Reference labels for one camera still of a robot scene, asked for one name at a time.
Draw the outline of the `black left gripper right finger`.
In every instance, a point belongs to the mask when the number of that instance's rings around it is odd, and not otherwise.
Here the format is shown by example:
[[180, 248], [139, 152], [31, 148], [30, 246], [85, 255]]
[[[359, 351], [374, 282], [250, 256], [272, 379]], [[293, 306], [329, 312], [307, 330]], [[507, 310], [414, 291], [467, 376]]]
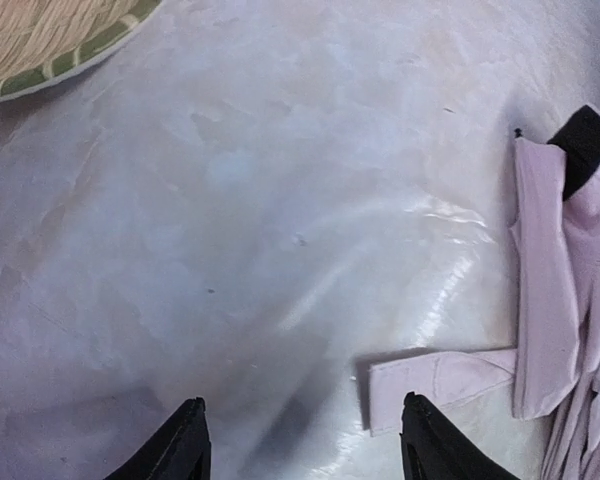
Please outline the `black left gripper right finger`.
[[424, 395], [405, 396], [400, 440], [406, 480], [517, 480]]

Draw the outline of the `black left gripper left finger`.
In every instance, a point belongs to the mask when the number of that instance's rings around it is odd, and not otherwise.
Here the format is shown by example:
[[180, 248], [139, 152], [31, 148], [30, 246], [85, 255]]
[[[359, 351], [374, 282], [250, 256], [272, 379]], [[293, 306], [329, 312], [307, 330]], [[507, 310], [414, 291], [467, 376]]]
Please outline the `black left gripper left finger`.
[[185, 400], [105, 480], [210, 480], [211, 441], [201, 397]]

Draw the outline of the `pink folding umbrella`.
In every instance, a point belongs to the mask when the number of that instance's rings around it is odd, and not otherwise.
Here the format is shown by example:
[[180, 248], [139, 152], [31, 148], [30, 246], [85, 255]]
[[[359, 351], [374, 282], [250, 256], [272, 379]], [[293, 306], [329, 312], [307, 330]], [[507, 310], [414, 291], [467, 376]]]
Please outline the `pink folding umbrella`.
[[582, 106], [544, 144], [517, 134], [514, 153], [516, 346], [373, 365], [370, 430], [401, 434], [410, 392], [444, 414], [508, 385], [516, 419], [553, 420], [542, 477], [600, 479], [600, 112]]

